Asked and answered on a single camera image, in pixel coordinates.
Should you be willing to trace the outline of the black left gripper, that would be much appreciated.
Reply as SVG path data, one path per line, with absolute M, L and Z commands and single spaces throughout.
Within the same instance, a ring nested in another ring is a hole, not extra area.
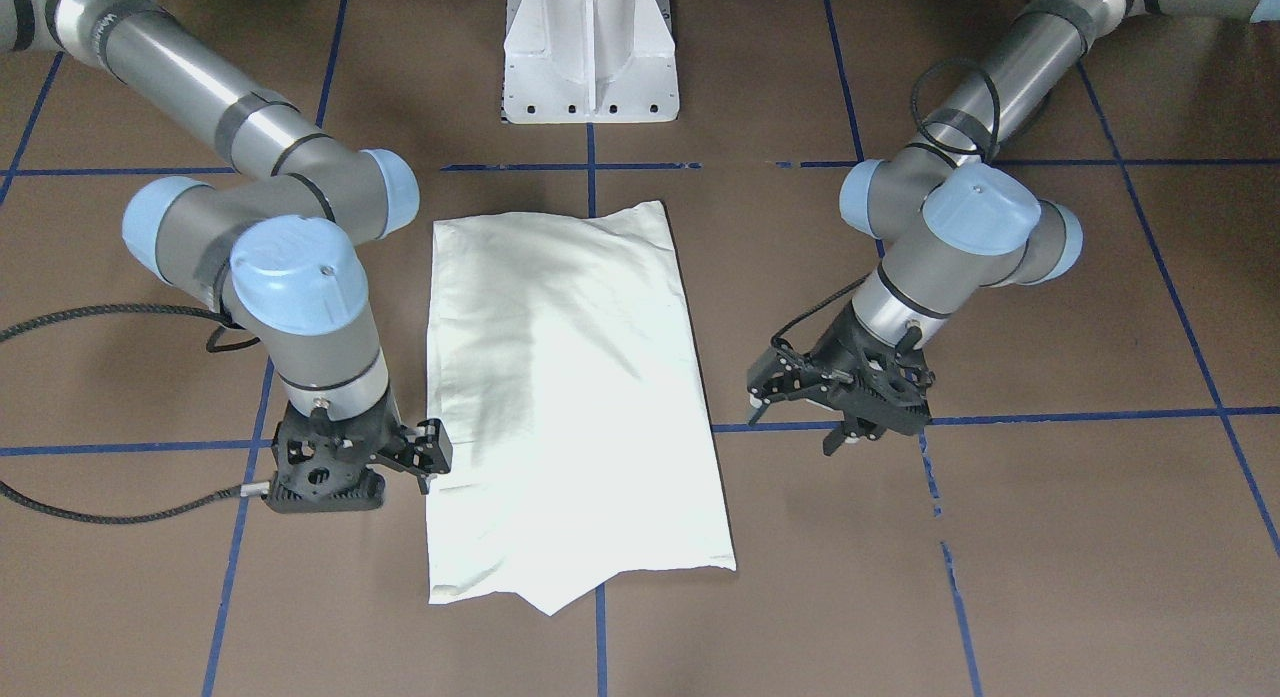
M 797 352 L 777 333 L 748 370 L 748 425 L 777 402 L 806 400 L 842 413 L 822 441 L 824 457 L 860 437 L 922 434 L 932 422 L 925 393 L 934 382 L 922 350 L 923 333 L 909 325 L 896 343 L 883 343 L 845 306 L 813 350 Z

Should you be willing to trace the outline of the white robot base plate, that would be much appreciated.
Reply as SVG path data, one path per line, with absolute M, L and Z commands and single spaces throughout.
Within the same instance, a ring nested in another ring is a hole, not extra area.
M 669 0 L 506 0 L 500 114 L 517 127 L 680 113 Z

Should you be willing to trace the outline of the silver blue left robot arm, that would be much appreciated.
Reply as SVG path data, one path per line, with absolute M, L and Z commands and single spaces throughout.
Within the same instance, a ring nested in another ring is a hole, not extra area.
M 983 286 L 1062 276 L 1083 249 L 1073 211 L 996 168 L 1005 142 L 1103 36 L 1134 15 L 1277 19 L 1277 0 L 1030 0 L 984 59 L 932 113 L 914 84 L 914 136 L 895 159 L 864 160 L 842 183 L 845 223 L 886 246 L 833 295 L 836 318 L 809 350 L 774 333 L 748 370 L 756 425 L 771 405 L 809 402 L 840 414 L 824 454 L 858 439 L 922 434 L 934 373 L 927 343 Z

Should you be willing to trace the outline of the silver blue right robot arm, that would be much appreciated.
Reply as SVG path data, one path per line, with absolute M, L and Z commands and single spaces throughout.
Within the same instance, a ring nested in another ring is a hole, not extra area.
M 3 50 L 64 52 L 110 73 L 250 176 L 229 191 L 157 179 L 122 220 L 134 260 L 195 297 L 196 317 L 251 333 L 288 396 L 271 478 L 198 506 L 260 497 L 282 514 L 365 512 L 384 503 L 378 466 L 422 492 L 451 471 L 439 419 L 401 422 L 355 251 L 419 214 L 401 156 L 347 150 L 156 0 L 3 0 Z

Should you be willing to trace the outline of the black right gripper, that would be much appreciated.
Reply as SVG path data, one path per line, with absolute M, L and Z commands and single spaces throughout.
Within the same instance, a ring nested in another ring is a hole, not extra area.
M 374 466 L 415 474 L 422 496 L 430 495 L 435 474 L 452 468 L 452 442 L 442 419 L 408 428 L 399 423 L 392 395 L 349 419 L 330 419 L 320 405 L 310 414 L 288 405 L 271 451 L 276 471 L 262 500 L 280 514 L 379 509 L 385 480 Z

